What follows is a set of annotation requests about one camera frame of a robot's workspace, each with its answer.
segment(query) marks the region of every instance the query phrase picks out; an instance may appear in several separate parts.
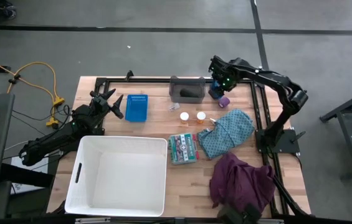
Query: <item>purple towel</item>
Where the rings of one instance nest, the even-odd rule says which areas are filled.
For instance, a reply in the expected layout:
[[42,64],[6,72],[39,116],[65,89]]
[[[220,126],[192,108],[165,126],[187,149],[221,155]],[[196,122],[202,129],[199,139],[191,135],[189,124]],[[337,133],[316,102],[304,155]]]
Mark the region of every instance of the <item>purple towel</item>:
[[228,203],[242,212],[251,203],[262,213],[274,196],[273,177],[271,166],[255,168],[233,153],[225,154],[214,166],[209,184],[213,208]]

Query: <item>white bottle cap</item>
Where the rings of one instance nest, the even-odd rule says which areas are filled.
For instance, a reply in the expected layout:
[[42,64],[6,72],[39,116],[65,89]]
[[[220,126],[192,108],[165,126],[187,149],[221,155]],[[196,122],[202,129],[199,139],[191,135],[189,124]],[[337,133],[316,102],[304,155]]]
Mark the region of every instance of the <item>white bottle cap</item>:
[[181,119],[181,120],[187,121],[188,118],[189,118],[189,115],[188,115],[187,112],[182,112],[182,113],[180,114],[180,119]]
[[206,114],[203,113],[203,112],[198,112],[198,113],[196,114],[196,118],[197,118],[197,119],[205,119],[205,118],[206,118]]

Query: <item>gray bin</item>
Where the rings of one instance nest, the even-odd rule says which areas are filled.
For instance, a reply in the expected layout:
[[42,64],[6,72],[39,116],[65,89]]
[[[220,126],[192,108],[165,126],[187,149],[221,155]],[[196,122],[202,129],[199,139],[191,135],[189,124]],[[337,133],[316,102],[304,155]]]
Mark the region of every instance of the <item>gray bin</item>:
[[[205,78],[170,78],[169,95],[174,103],[202,103],[205,97]],[[180,95],[181,90],[187,90],[197,97],[185,97]]]

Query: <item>wooden table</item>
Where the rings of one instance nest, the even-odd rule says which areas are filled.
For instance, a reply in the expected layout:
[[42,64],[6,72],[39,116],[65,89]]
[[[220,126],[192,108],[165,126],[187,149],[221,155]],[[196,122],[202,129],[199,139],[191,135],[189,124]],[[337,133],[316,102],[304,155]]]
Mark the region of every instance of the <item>wooden table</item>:
[[[95,79],[96,77],[80,77],[73,108],[90,103],[91,97],[89,93],[94,90]],[[219,119],[234,108],[241,109],[255,120],[252,93],[250,85],[247,84],[240,84],[231,92],[226,93],[226,96],[231,101],[231,104],[227,108],[220,108],[209,94],[206,94],[201,104],[181,104],[181,108],[174,112],[168,111],[169,106],[172,104],[169,97],[168,83],[111,83],[110,89],[112,88],[116,88],[117,90],[109,99],[111,104],[121,94],[125,95],[120,107],[123,113],[126,110],[127,95],[147,94],[148,119],[145,123],[130,123],[124,119],[120,120],[110,113],[103,122],[103,127],[106,129],[105,135],[168,139],[172,134],[197,133],[204,128],[213,127],[208,118]],[[270,115],[272,119],[276,119],[282,111],[278,95],[269,88],[266,89],[266,92]],[[264,117],[262,99],[260,97],[259,106],[262,117]],[[179,115],[182,111],[190,114],[188,124],[180,123]],[[198,111],[206,113],[207,119],[203,124],[197,124],[194,118]],[[252,166],[260,167],[263,165],[262,157],[257,152],[255,146],[254,134],[243,145],[233,148],[231,152],[240,160]],[[66,198],[75,156],[76,152],[71,152],[59,162],[47,209],[48,212],[55,210]],[[213,167],[219,160],[219,157],[210,161],[205,157],[204,152],[200,148],[199,156],[200,159],[195,163],[178,166],[172,165],[170,155],[168,156],[166,201],[163,217],[216,217],[220,207],[212,208],[209,196],[209,180],[213,173]],[[290,154],[279,154],[278,156],[284,186],[299,206],[307,213],[310,213],[305,184],[297,159]],[[281,211],[278,192],[275,193],[275,200],[278,210]],[[269,206],[264,210],[263,217],[271,217]]]

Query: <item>teal fabric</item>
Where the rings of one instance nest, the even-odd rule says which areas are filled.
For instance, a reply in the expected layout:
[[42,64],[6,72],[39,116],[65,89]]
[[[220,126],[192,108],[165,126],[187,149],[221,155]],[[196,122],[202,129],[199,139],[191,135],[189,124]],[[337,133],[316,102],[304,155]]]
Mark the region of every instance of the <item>teal fabric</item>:
[[213,159],[246,141],[255,130],[252,123],[246,113],[234,109],[218,119],[212,131],[205,129],[197,134],[199,145],[206,156]]

